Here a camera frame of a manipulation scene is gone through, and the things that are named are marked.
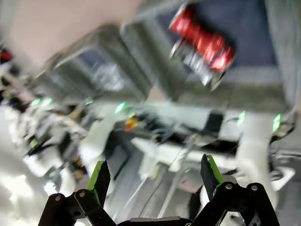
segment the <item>green led light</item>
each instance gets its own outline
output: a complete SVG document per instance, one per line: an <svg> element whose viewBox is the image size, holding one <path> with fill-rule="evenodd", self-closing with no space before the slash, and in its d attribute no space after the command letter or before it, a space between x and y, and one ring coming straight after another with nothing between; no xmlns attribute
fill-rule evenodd
<svg viewBox="0 0 301 226"><path fill-rule="evenodd" d="M93 103L93 100L86 102L85 105L89 105L91 103Z"/></svg>
<svg viewBox="0 0 301 226"><path fill-rule="evenodd" d="M281 119L281 115L277 115L276 118L273 121L273 131L276 131L279 126L280 126L280 119Z"/></svg>
<svg viewBox="0 0 301 226"><path fill-rule="evenodd" d="M47 105L51 104L51 102L52 102L51 98L44 100L42 103L42 107L46 107Z"/></svg>
<svg viewBox="0 0 301 226"><path fill-rule="evenodd" d="M237 120L237 126L240 126L241 124L243 124L244 120L245 120L245 114L246 114L246 111L243 111L239 117L238 117L238 120Z"/></svg>
<svg viewBox="0 0 301 226"><path fill-rule="evenodd" d="M119 104L115 109L115 114L119 113L125 105L126 105L125 102L122 102L121 104Z"/></svg>
<svg viewBox="0 0 301 226"><path fill-rule="evenodd" d="M35 99L34 101L32 101L31 106L38 105L40 102L41 102L41 99Z"/></svg>

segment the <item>orange object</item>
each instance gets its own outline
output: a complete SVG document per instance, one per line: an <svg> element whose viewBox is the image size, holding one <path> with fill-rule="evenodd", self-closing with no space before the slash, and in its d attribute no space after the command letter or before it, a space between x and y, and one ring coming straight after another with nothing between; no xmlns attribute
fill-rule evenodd
<svg viewBox="0 0 301 226"><path fill-rule="evenodd" d="M126 121L125 131L130 131L138 125L138 120L135 118L130 118Z"/></svg>

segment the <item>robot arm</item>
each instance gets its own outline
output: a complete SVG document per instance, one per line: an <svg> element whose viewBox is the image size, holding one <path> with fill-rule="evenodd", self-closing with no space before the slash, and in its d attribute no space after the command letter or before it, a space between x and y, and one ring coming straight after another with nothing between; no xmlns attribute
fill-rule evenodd
<svg viewBox="0 0 301 226"><path fill-rule="evenodd" d="M209 186L213 185L215 180L219 182L214 170L209 172L211 166L209 165L209 168L205 169L205 172L208 173L207 179L211 180L208 183L208 180L205 179ZM116 223L103 209L109 180L109 170L104 162L100 168L97 168L97 177L93 179L88 189L79 190L69 197L62 194L51 195L40 218L39 226L74 226L77 219L81 218L87 218L92 226L116 226ZM194 222L181 217L132 218L119 225L215 226L220 225L228 211L240 213L247 226L279 226L276 214L261 184L252 183L246 188L242 188L232 182L218 184L211 201L198 214Z"/></svg>

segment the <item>screw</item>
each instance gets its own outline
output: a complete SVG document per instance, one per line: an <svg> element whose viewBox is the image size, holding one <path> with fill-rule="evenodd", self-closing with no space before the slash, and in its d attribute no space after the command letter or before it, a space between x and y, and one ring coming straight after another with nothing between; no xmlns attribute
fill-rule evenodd
<svg viewBox="0 0 301 226"><path fill-rule="evenodd" d="M251 186L251 189L252 189L253 191L257 191L258 187L257 187L256 185L252 185L252 186Z"/></svg>
<svg viewBox="0 0 301 226"><path fill-rule="evenodd" d="M226 184L226 188L229 190L232 189L232 184Z"/></svg>

